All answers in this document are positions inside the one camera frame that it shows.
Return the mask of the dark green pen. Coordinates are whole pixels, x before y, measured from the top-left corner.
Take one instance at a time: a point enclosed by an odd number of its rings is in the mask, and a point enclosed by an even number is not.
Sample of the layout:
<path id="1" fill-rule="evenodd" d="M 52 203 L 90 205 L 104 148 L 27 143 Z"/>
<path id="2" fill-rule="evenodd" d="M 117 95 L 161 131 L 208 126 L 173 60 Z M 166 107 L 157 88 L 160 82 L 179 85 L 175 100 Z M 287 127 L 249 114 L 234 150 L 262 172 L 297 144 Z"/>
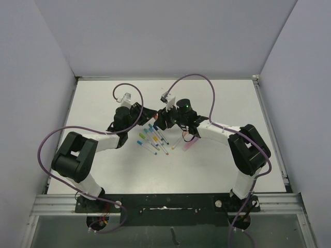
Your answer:
<path id="1" fill-rule="evenodd" d="M 148 124 L 148 126 L 149 126 L 149 129 L 151 129 L 152 130 L 152 132 L 154 132 L 154 134 L 158 137 L 158 139 L 160 140 L 160 141 L 163 141 L 164 139 L 160 136 L 160 134 L 155 130 L 155 128 L 149 123 Z"/>

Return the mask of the dark blue pen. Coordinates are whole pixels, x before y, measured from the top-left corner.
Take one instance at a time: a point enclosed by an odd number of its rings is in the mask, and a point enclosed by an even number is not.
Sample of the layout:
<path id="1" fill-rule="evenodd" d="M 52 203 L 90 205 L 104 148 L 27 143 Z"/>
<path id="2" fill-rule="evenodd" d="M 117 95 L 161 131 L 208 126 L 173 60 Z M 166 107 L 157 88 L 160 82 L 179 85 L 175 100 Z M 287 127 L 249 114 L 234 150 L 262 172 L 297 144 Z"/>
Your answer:
<path id="1" fill-rule="evenodd" d="M 156 132 L 160 135 L 160 137 L 163 139 L 163 141 L 168 145 L 169 144 L 168 140 L 165 138 L 165 136 L 162 134 L 159 128 L 156 125 L 153 125 L 153 127 L 156 130 Z"/>

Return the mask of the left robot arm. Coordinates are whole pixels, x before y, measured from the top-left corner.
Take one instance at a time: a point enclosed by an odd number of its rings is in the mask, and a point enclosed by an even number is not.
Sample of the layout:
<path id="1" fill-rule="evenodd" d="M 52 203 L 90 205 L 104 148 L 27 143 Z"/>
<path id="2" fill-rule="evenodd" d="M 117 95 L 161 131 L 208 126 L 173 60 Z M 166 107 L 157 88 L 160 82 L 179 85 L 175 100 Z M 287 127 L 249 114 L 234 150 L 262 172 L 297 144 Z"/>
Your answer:
<path id="1" fill-rule="evenodd" d="M 128 139 L 127 128 L 142 126 L 156 115 L 156 110 L 139 103 L 126 104 L 116 109 L 113 122 L 107 128 L 109 134 L 84 136 L 69 132 L 52 160 L 52 169 L 85 194 L 87 206 L 93 212 L 100 212 L 106 204 L 104 189 L 90 174 L 95 153 L 121 148 Z"/>

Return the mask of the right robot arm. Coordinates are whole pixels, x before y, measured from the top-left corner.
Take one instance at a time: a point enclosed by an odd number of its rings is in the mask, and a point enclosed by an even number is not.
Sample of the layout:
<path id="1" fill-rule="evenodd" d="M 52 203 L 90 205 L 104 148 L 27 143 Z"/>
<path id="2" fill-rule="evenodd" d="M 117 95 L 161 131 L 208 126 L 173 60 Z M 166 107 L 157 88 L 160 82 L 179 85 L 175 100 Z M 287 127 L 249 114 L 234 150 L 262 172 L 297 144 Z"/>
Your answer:
<path id="1" fill-rule="evenodd" d="M 243 127 L 226 127 L 198 115 L 189 99 L 175 101 L 175 97 L 162 96 L 166 105 L 158 111 L 154 125 L 166 130 L 177 125 L 182 131 L 196 138 L 207 138 L 227 145 L 238 168 L 235 185 L 231 190 L 231 207 L 243 211 L 249 205 L 248 196 L 256 182 L 256 176 L 271 157 L 271 152 L 257 129 L 247 124 Z"/>

